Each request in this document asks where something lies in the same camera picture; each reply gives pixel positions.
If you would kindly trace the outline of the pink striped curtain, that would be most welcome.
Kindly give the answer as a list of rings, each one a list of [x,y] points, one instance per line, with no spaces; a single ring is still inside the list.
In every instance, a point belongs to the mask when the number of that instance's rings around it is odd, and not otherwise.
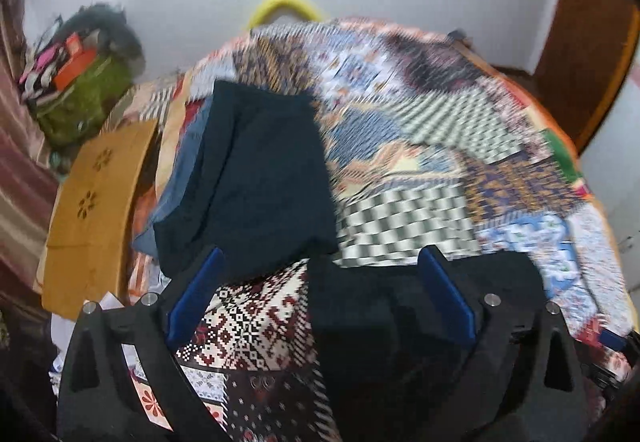
[[[1,0],[1,267],[42,292],[42,256],[58,180],[51,149],[20,101],[25,66],[24,0]]]

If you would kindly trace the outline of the orange box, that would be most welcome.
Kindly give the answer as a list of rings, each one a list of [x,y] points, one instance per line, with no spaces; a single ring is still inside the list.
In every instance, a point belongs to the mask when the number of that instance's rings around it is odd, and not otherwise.
[[[88,48],[81,53],[70,58],[63,66],[58,70],[58,73],[54,77],[55,90],[65,90],[78,76],[83,74],[96,59],[96,49]]]

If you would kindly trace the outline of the yellow curved headboard cushion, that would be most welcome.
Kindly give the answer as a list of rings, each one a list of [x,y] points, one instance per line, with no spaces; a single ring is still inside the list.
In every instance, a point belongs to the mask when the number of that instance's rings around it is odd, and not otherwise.
[[[288,12],[299,20],[322,21],[326,19],[320,9],[309,0],[262,0],[246,24],[247,30],[269,24],[274,15]]]

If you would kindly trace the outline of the green fabric storage bag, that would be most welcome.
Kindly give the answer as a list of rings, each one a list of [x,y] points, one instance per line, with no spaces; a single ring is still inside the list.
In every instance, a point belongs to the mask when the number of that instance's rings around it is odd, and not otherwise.
[[[35,105],[35,119],[51,148],[61,149],[95,136],[131,83],[125,61],[115,55],[99,55],[60,94]]]

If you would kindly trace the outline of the white crumpled cloth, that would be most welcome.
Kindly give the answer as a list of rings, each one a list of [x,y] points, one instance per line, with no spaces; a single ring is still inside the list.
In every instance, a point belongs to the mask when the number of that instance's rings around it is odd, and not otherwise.
[[[87,328],[76,329],[76,326],[76,321],[71,321],[55,313],[51,316],[51,340],[58,350],[49,370],[49,379],[55,399],[58,399],[60,395],[61,381],[70,345],[75,344],[72,355],[76,363],[79,362],[81,354],[88,354],[90,360],[94,358],[93,333]]]

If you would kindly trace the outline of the wooden folding lap table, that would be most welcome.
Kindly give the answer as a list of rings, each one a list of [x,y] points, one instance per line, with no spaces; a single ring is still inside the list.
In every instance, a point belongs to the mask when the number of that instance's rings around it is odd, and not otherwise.
[[[73,321],[85,302],[124,292],[132,203],[156,130],[136,122],[80,148],[52,215],[44,310]]]

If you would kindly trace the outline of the dark teal folded garment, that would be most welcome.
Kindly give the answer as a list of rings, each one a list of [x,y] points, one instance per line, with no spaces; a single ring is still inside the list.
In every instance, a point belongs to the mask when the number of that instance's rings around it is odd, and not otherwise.
[[[337,251],[330,178],[314,100],[218,81],[176,209],[154,226],[160,269],[184,272],[219,248],[222,284]]]

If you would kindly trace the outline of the blue denim jeans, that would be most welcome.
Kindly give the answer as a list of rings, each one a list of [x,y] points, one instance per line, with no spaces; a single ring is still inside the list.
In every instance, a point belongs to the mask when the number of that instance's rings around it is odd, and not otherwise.
[[[160,201],[152,210],[145,222],[143,231],[132,242],[135,251],[158,258],[157,240],[155,237],[155,225],[165,220],[186,193],[191,173],[193,171],[196,155],[200,149],[201,140],[206,128],[210,104],[206,102],[194,119],[186,127],[178,144],[177,156],[172,168],[167,185],[160,195]]]

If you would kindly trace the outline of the colourful patchwork bed quilt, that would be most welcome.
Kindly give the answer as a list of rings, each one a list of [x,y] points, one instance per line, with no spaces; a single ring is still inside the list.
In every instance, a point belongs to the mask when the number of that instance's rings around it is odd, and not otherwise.
[[[409,264],[407,233],[450,259],[529,255],[590,362],[614,381],[634,308],[611,230],[575,151],[533,98],[451,38],[371,20],[255,29],[188,73],[134,87],[120,123],[156,120],[156,185],[134,235],[176,203],[195,160],[218,80],[319,104],[338,211],[341,267]],[[175,179],[177,186],[169,186]],[[235,441],[338,437],[308,321],[306,265],[224,286],[177,353],[198,396]]]

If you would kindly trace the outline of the grey plush toy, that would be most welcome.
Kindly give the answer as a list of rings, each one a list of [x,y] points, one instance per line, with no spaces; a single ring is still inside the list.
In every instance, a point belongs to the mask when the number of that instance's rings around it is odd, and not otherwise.
[[[65,42],[74,33],[79,38],[97,33],[96,48],[99,52],[110,52],[122,58],[134,76],[140,76],[144,71],[142,44],[122,9],[106,3],[82,6],[64,22],[55,38],[58,42]]]

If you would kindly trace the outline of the black pants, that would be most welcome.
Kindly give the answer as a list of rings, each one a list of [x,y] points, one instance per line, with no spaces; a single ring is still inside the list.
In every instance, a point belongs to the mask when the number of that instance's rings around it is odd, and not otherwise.
[[[309,313],[324,392],[345,441],[423,441],[466,352],[446,336],[406,266],[307,266]]]

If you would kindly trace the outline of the wooden door frame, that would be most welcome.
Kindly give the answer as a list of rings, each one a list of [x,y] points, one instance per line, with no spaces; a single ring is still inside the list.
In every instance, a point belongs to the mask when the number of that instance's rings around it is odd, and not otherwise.
[[[604,121],[639,38],[635,0],[558,0],[534,79],[541,104],[578,151]]]

